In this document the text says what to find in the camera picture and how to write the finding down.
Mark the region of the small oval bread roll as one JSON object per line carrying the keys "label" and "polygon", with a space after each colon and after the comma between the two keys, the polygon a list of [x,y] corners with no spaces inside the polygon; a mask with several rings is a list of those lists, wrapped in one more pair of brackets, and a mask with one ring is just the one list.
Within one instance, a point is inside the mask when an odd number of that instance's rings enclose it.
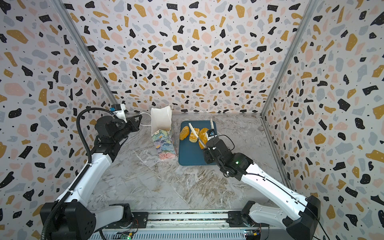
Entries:
{"label": "small oval bread roll", "polygon": [[183,141],[189,135],[190,135],[190,128],[188,126],[183,127],[181,132],[180,132],[180,136],[179,136],[180,141]]}

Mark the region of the floral paper bag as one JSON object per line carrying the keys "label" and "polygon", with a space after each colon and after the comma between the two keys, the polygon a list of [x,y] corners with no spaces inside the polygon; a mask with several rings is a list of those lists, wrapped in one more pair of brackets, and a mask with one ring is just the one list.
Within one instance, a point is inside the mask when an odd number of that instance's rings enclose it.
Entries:
{"label": "floral paper bag", "polygon": [[148,115],[151,118],[150,124],[140,124],[144,127],[151,127],[151,139],[156,148],[160,160],[173,159],[177,156],[172,129],[172,110],[168,105],[164,108],[152,108],[151,112],[140,113]]}

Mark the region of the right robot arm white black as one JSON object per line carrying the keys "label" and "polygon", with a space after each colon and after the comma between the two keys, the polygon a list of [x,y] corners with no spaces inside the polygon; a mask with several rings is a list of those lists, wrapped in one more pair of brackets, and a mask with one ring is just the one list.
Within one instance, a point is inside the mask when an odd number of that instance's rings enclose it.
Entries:
{"label": "right robot arm white black", "polygon": [[225,177],[235,178],[272,200],[277,207],[265,207],[248,201],[240,212],[240,220],[229,223],[254,227],[267,224],[287,231],[294,240],[312,240],[320,226],[321,202],[315,196],[305,197],[294,192],[263,171],[242,153],[232,153],[214,125],[206,132],[197,132],[192,123],[188,127],[203,146],[207,164],[216,164]]}

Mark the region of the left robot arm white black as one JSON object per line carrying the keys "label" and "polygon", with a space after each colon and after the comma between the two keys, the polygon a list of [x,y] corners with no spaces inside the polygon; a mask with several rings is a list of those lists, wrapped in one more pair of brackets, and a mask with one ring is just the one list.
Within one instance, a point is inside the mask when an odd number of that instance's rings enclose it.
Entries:
{"label": "left robot arm white black", "polygon": [[142,116],[126,120],[103,116],[95,126],[98,140],[88,152],[85,164],[74,181],[54,202],[45,203],[40,211],[43,240],[88,240],[93,233],[111,223],[134,222],[129,204],[115,204],[100,211],[87,205],[97,183],[118,155],[128,135],[140,129]]}

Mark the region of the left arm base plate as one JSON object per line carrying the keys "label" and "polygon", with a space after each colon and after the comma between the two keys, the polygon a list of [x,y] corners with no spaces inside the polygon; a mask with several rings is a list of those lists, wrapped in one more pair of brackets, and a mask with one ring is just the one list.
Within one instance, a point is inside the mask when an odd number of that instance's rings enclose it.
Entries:
{"label": "left arm base plate", "polygon": [[149,219],[148,212],[133,212],[128,220],[120,220],[106,226],[106,229],[118,229],[120,231],[145,229]]}

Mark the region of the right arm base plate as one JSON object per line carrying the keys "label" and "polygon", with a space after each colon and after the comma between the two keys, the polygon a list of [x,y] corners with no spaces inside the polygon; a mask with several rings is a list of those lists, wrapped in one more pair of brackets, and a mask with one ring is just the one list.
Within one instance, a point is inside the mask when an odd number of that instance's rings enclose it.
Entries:
{"label": "right arm base plate", "polygon": [[256,224],[248,214],[244,214],[241,211],[229,211],[227,223],[231,228],[254,227]]}

